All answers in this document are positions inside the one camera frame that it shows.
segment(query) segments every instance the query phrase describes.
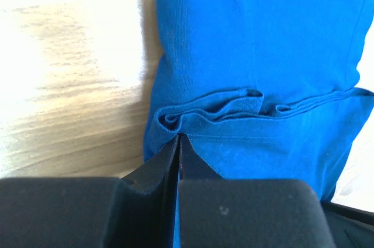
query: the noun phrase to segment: light wood table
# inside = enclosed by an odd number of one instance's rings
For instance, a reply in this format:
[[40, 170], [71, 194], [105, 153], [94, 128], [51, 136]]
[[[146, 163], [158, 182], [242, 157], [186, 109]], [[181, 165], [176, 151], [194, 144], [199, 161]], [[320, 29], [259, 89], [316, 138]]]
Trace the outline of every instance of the light wood table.
[[[360, 86], [374, 90], [373, 30]], [[122, 176], [142, 163], [154, 0], [0, 0], [0, 177]], [[374, 119], [335, 200], [374, 211]]]

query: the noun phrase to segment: blue t-shirt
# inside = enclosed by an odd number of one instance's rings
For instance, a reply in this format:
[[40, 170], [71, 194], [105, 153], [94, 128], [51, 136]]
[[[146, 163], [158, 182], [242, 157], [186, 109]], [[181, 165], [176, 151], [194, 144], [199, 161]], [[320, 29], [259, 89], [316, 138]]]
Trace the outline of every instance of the blue t-shirt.
[[296, 178], [330, 200], [374, 106], [353, 88], [374, 0], [156, 0], [164, 55], [144, 159], [185, 133], [229, 179]]

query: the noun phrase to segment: wood grain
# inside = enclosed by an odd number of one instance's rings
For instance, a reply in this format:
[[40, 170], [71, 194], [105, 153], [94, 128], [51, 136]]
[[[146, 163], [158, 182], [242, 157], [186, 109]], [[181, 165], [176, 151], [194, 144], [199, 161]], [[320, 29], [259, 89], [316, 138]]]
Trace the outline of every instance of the wood grain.
[[[0, 177], [125, 175], [141, 162], [154, 0], [0, 0]], [[374, 29], [360, 87], [374, 90]], [[335, 201], [374, 211], [374, 116]]]

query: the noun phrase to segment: black object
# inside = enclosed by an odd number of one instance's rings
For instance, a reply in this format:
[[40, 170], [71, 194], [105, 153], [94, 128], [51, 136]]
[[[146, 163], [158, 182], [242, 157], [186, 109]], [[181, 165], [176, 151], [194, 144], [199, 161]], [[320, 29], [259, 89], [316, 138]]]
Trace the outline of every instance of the black object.
[[294, 180], [226, 181], [185, 135], [119, 178], [0, 180], [0, 247], [373, 248], [374, 214]]

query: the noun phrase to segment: stitching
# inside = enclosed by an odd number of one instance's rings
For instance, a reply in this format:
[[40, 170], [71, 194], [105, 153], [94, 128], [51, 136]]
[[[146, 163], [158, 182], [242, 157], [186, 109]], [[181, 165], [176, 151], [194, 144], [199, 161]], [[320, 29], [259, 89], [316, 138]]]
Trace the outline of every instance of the stitching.
[[196, 137], [211, 137], [211, 138], [236, 138], [236, 139], [274, 139], [278, 137], [248, 137], [248, 136], [214, 136], [214, 135], [199, 135], [199, 134], [186, 134], [188, 136]]
[[[229, 137], [223, 137], [221, 138], [220, 140], [218, 139], [210, 139], [210, 138], [207, 138], [207, 139], [194, 139], [194, 138], [191, 138], [192, 141], [211, 141], [211, 142], [222, 142], [222, 141], [232, 141], [232, 142], [248, 142], [249, 140], [244, 140], [244, 139], [235, 139], [233, 138], [232, 140], [230, 140], [231, 138]], [[271, 137], [265, 137], [264, 139], [276, 139], [276, 137], [274, 138], [271, 138]]]

